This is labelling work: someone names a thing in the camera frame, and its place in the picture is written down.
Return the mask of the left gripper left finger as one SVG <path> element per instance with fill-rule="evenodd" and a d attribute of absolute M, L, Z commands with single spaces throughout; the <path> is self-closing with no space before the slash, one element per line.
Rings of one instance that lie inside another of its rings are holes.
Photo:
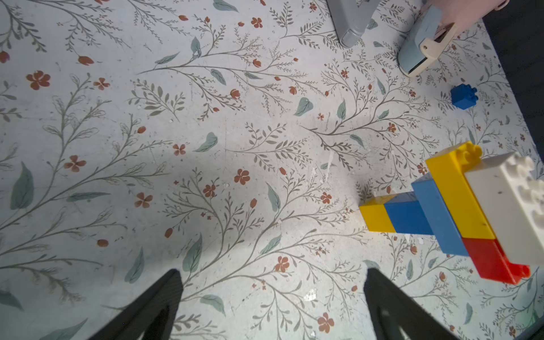
<path fill-rule="evenodd" d="M 169 339 L 184 287 L 171 269 L 92 339 Z"/>

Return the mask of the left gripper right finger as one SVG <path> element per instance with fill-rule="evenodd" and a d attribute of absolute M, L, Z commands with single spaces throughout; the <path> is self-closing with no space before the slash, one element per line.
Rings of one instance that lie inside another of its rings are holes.
<path fill-rule="evenodd" d="M 365 298 L 377 339 L 455 339 L 378 269 L 368 269 Z"/>

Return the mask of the long light blue lego brick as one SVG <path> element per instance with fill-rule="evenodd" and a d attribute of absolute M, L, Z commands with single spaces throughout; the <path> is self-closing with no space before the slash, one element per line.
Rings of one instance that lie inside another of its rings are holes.
<path fill-rule="evenodd" d="M 455 222 L 432 175 L 427 173 L 412 183 L 415 196 L 443 253 L 469 256 Z"/>

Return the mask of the small yellow lego brick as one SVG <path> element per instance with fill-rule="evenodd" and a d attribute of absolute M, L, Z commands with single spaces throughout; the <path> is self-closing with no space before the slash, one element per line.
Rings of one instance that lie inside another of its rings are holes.
<path fill-rule="evenodd" d="M 393 198 L 395 195 L 374 197 L 359 207 L 369 231 L 395 233 L 395 228 L 385 209 L 385 204 Z"/>

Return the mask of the red lego brick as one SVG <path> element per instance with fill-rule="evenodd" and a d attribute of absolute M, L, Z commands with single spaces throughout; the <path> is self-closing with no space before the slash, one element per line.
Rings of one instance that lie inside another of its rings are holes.
<path fill-rule="evenodd" d="M 496 239 L 462 240 L 482 279 L 516 285 L 531 276 L 529 266 L 514 264 L 507 259 Z"/>

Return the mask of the white lego brick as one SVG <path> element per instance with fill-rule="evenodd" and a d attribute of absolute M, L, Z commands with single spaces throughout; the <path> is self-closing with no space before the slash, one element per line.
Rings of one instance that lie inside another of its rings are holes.
<path fill-rule="evenodd" d="M 465 173 L 511 263 L 543 265 L 543 181 L 530 157 L 511 152 L 488 157 Z"/>

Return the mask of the small dark blue lego brick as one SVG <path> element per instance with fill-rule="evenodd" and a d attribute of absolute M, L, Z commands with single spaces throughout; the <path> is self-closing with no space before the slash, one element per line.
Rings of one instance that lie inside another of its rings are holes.
<path fill-rule="evenodd" d="M 396 233 L 433 235 L 433 231 L 414 192 L 397 194 L 384 204 Z"/>

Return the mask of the yellow long lego brick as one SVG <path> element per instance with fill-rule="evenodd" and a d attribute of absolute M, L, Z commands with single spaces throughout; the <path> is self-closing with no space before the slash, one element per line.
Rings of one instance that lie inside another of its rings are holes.
<path fill-rule="evenodd" d="M 465 173 L 481 163 L 483 151 L 471 141 L 444 149 L 426 160 L 438 190 L 462 237 L 495 239 Z"/>

